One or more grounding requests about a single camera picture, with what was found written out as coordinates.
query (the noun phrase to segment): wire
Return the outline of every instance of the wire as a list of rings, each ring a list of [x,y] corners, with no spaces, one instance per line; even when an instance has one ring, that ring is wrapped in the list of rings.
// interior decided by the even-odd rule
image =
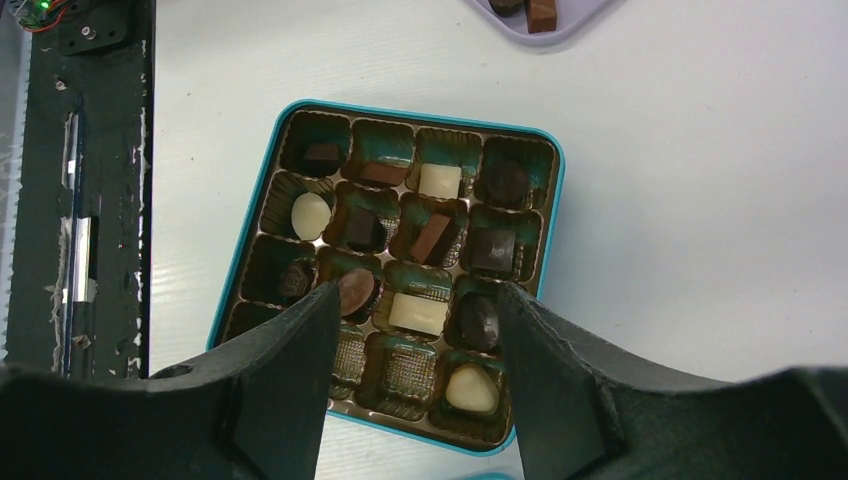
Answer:
[[[56,25],[59,25],[59,22],[62,21],[62,17],[65,16],[65,12],[68,11],[69,7],[70,7],[70,5],[66,5],[64,8],[62,8],[62,10],[59,11],[59,15],[56,16],[56,20],[54,20],[53,23],[51,23],[50,25],[47,25],[47,26],[44,26],[44,27],[39,27],[39,28],[30,28],[30,27],[24,26],[24,31],[27,31],[29,33],[41,33],[41,32],[46,32],[47,30],[50,30],[51,28],[55,27]]]

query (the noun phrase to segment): brown chocolate bar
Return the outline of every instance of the brown chocolate bar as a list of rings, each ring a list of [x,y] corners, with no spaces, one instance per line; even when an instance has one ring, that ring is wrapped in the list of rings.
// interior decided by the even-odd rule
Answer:
[[[366,184],[380,187],[396,187],[406,178],[406,167],[398,167],[387,163],[367,162],[359,173],[359,179]]]
[[[527,0],[528,32],[553,32],[556,17],[556,0]]]
[[[409,254],[418,263],[441,265],[456,240],[457,233],[459,229],[452,218],[434,213],[421,229],[421,233],[409,249]]]

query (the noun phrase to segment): square chocolate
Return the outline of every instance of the square chocolate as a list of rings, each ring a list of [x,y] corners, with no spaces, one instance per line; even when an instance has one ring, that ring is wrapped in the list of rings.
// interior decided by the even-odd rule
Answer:
[[[474,229],[471,244],[471,268],[498,272],[512,271],[515,232],[494,228]]]
[[[311,177],[328,177],[342,164],[341,148],[335,143],[313,143],[300,161],[303,173]]]
[[[459,227],[452,218],[434,213],[421,229],[409,254],[416,262],[430,266],[439,266],[450,251]]]
[[[396,187],[406,178],[407,167],[388,163],[367,162],[359,172],[359,180],[377,187]]]
[[[350,212],[345,237],[352,250],[375,252],[382,250],[386,244],[386,229],[374,212],[356,207]]]

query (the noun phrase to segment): purple plate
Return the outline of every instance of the purple plate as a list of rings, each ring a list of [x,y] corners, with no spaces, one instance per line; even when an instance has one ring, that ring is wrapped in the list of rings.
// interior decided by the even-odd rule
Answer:
[[[465,0],[471,8],[514,42],[530,47],[553,45],[565,40],[592,15],[612,0],[557,0],[557,29],[553,32],[528,33],[527,17],[522,10],[517,15],[501,18],[489,6],[489,0]]]

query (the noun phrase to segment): rectangular chocolate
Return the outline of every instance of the rectangular chocolate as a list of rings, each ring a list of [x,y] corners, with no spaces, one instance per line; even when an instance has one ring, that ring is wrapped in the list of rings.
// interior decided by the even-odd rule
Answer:
[[[527,0],[528,32],[553,32],[556,21],[556,0]]]
[[[498,272],[512,271],[515,232],[494,228],[474,230],[471,244],[471,268]]]
[[[326,177],[336,173],[342,163],[341,148],[335,143],[313,143],[300,161],[303,172],[313,177]]]
[[[407,167],[399,167],[387,163],[367,162],[362,167],[362,171],[359,172],[359,179],[366,184],[379,187],[396,187],[403,183],[407,170],[409,170]]]
[[[376,214],[362,207],[351,211],[345,230],[347,245],[358,252],[373,252],[383,249],[386,229]]]
[[[409,254],[418,263],[439,266],[456,240],[457,233],[459,228],[452,218],[434,213],[421,229]]]

